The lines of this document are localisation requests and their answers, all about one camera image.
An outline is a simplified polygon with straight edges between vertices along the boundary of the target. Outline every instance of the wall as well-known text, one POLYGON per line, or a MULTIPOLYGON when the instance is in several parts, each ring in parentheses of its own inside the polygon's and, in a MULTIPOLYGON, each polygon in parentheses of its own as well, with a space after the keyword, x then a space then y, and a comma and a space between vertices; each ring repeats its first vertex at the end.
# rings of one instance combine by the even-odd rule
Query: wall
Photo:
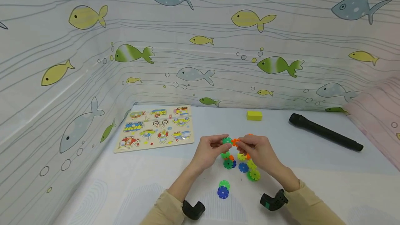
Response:
POLYGON ((51 224, 137 101, 343 111, 400 167, 400 0, 342 1, 0 0, 1 224, 51 224))

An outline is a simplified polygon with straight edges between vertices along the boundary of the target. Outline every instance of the yellow snowflake block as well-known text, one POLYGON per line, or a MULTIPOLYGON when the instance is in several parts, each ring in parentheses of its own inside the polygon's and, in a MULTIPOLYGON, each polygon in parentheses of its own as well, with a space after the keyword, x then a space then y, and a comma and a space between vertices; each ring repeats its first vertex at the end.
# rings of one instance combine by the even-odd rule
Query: yellow snowflake block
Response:
POLYGON ((245 156, 244 154, 238 153, 237 155, 238 155, 238 156, 237 156, 237 157, 238 157, 237 159, 239 159, 240 161, 246 160, 246 157, 247 157, 247 156, 245 156))
POLYGON ((254 164, 254 162, 253 162, 252 159, 250 159, 250 160, 247 162, 247 166, 249 166, 249 169, 257 169, 257 166, 254 164))

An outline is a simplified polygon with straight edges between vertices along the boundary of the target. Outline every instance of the green fish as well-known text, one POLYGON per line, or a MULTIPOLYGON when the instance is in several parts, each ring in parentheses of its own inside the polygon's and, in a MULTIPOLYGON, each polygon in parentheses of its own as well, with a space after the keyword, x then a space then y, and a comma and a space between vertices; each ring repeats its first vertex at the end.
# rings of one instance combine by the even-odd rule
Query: green fish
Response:
POLYGON ((350 113, 345 111, 342 107, 327 108, 327 109, 325 109, 325 111, 327 111, 327 112, 342 112, 346 116, 350 115, 350 113))
POLYGON ((104 133, 103 133, 103 135, 102 135, 102 137, 101 137, 100 143, 102 143, 104 140, 106 140, 107 137, 108 137, 108 135, 110 135, 111 130, 112 130, 114 127, 116 127, 115 118, 114 118, 114 120, 113 120, 112 122, 113 122, 112 125, 108 126, 108 127, 106 128, 106 130, 104 131, 104 133))
POLYGON ((217 106, 217 107, 219 107, 218 105, 219 105, 219 103, 221 102, 221 101, 214 101, 214 100, 211 99, 211 98, 202 98, 202 99, 200 99, 199 101, 200 101, 201 103, 207 104, 207 105, 215 104, 215 106, 217 106))
POLYGON ((296 70, 302 70, 303 67, 301 65, 303 63, 304 60, 297 60, 288 65, 282 57, 268 57, 258 62, 257 66, 268 74, 276 74, 287 70, 289 75, 297 77, 295 75, 296 70))
POLYGON ((122 44, 116 50, 114 59, 117 62, 132 62, 143 57, 146 62, 154 64, 154 62, 151 61, 152 56, 155 56, 153 53, 153 47, 146 47, 142 53, 129 44, 122 44))

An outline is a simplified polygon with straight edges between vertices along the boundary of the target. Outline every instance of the yellow block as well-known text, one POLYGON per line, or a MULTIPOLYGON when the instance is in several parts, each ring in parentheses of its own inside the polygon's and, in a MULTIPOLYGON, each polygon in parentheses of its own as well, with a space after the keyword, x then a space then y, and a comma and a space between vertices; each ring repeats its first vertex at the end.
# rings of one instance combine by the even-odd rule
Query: yellow block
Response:
POLYGON ((261 121, 263 119, 263 114, 260 111, 248 111, 247 120, 261 121))

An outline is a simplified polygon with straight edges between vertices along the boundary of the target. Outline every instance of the wrist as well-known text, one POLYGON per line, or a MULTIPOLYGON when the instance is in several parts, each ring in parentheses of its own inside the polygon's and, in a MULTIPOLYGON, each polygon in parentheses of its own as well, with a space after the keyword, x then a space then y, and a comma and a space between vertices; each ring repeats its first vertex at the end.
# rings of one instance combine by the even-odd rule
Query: wrist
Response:
POLYGON ((203 169, 201 167, 198 167, 196 164, 193 164, 190 162, 189 165, 184 170, 189 176, 197 178, 199 175, 203 173, 203 169))

